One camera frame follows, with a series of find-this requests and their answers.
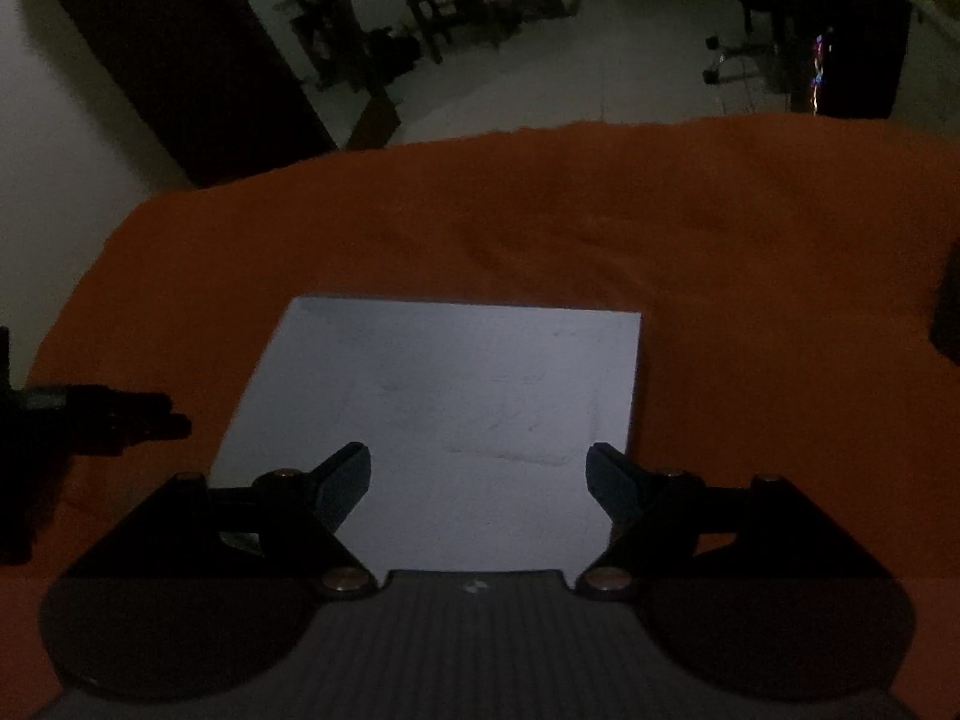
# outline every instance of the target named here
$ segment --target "floor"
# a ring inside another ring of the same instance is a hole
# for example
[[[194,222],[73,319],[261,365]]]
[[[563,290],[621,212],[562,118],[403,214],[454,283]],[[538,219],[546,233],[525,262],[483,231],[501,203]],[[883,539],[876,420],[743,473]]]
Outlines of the floor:
[[[370,92],[366,89],[354,92],[347,81],[341,81],[323,90],[316,84],[305,83],[304,93],[333,142],[339,148],[347,146],[360,114],[370,102]]]
[[[755,39],[769,20],[755,17]],[[389,92],[402,125],[391,143],[587,121],[673,124],[786,109],[755,60],[728,62],[707,86],[704,39],[745,37],[736,0],[584,0],[573,17],[525,23],[499,49],[455,36]]]

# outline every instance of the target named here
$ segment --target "orange cloth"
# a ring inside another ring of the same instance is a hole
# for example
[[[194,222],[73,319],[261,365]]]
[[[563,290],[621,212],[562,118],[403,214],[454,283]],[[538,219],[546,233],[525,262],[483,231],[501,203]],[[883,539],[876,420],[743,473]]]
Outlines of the orange cloth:
[[[714,485],[790,477],[906,579],[896,694],[953,717],[960,370],[926,332],[959,179],[960,148],[886,122],[760,116],[338,153],[144,203],[32,381],[168,392],[193,437],[77,461],[35,562],[2,574],[0,713],[56,694],[43,586],[172,473],[209,468],[285,306],[323,292],[643,312],[635,457]]]

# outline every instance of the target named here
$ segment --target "metal screw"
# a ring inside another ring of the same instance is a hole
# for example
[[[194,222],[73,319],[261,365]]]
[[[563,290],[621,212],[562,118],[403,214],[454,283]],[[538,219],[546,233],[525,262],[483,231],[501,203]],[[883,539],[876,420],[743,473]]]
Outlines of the metal screw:
[[[331,568],[322,579],[323,586],[334,592],[354,592],[366,587],[370,581],[370,572],[354,565]]]
[[[632,584],[634,578],[615,565],[598,565],[584,574],[584,581],[590,589],[598,592],[621,592]]]

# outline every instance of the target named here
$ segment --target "black bracket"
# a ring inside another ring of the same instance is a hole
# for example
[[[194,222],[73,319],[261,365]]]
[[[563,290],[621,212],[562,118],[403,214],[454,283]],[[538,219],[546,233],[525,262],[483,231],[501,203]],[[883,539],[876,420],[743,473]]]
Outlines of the black bracket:
[[[791,701],[891,685],[913,637],[909,597],[788,480],[709,488],[601,444],[587,455],[587,486],[622,535],[579,593],[632,604],[686,670]],[[705,533],[733,540],[698,554]]]
[[[0,565],[32,557],[74,455],[113,455],[141,442],[179,440],[190,420],[161,392],[103,385],[10,382],[10,332],[0,327]]]
[[[320,605],[376,591],[333,536],[370,471],[367,447],[351,443],[309,473],[280,469],[249,488],[169,480],[43,600],[41,636],[64,683],[169,701],[272,666]]]

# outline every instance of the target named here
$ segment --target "white wall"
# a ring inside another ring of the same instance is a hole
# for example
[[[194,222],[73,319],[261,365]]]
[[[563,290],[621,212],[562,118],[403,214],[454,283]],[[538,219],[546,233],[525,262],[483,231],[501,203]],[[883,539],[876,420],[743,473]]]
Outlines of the white wall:
[[[960,137],[960,20],[933,0],[910,1],[910,37],[890,118]]]
[[[106,237],[186,186],[57,0],[0,0],[0,324],[22,384]]]

